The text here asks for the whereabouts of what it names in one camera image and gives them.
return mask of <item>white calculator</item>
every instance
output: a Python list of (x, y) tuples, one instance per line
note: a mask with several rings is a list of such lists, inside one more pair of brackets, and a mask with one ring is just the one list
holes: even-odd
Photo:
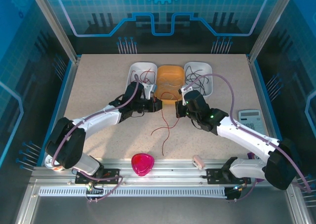
[(261, 111), (257, 109), (241, 110), (238, 112), (239, 122), (254, 131), (266, 135), (261, 118)]

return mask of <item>speckled tabletop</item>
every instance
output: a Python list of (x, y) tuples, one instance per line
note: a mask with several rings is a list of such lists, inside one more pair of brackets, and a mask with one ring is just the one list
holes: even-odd
[[(256, 89), (244, 54), (84, 54), (78, 67), (65, 116), (69, 119), (87, 116), (104, 108), (125, 92), (130, 65), (135, 62), (153, 62), (161, 65), (184, 66), (190, 61), (206, 62), (213, 73), (231, 83), (235, 93), (234, 118), (242, 109), (261, 109)], [(229, 112), (231, 93), (219, 78), (213, 78), (213, 94), (206, 101), (211, 108)], [(166, 105), (164, 116), (169, 125), (176, 122), (174, 105)], [(170, 130), (170, 138), (161, 129), (165, 126), (161, 112), (148, 113), (141, 118), (129, 118), (123, 123), (106, 128), (85, 141), (84, 152), (95, 158), (131, 158), (145, 152), (155, 159), (227, 159), (231, 156), (246, 158), (247, 150), (236, 143), (212, 133), (197, 130), (188, 118), (182, 118)]]

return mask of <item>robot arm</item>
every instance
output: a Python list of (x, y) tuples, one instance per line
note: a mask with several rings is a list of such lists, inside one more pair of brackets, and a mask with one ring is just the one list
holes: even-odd
[(296, 170), (270, 143), (285, 151), (297, 166), (300, 166), (295, 145), (290, 140), (280, 141), (262, 135), (235, 120), (236, 125), (233, 124), (227, 113), (220, 109), (209, 108), (197, 90), (181, 89), (181, 93), (182, 101), (176, 103), (177, 118), (189, 117), (203, 130), (228, 138), (260, 158), (256, 160), (230, 158), (222, 167), (222, 175), (228, 182), (233, 178), (251, 177), (266, 179), (276, 188), (287, 189), (296, 176)]
[(83, 153), (84, 141), (106, 127), (123, 122), (131, 117), (133, 112), (156, 112), (162, 109), (162, 101), (157, 98), (151, 98), (155, 86), (143, 83), (139, 83), (132, 100), (124, 107), (119, 108), (120, 105), (126, 103), (132, 97), (136, 85), (136, 82), (132, 82), (126, 88), (125, 94), (119, 96), (93, 115), (74, 120), (67, 118), (60, 119), (56, 123), (46, 144), (45, 150), (48, 155), (53, 156), (66, 134), (73, 127), (80, 124), (62, 146), (56, 161), (65, 169), (74, 168), (90, 176), (99, 178), (98, 176), (102, 174), (103, 166), (94, 158)]

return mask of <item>small pink object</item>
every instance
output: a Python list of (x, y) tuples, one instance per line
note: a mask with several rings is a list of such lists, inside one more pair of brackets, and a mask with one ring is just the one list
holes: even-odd
[(139, 153), (132, 157), (132, 167), (138, 176), (145, 176), (153, 168), (154, 158), (146, 153)]

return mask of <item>glass wall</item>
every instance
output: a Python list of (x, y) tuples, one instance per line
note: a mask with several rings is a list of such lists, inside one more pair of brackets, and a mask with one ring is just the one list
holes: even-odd
[(316, 176), (316, 1), (290, 0), (257, 58), (281, 135)]
[(49, 0), (77, 54), (249, 53), (277, 0)]
[(0, 15), (0, 219), (13, 223), (69, 59), (34, 0), (0, 0)]

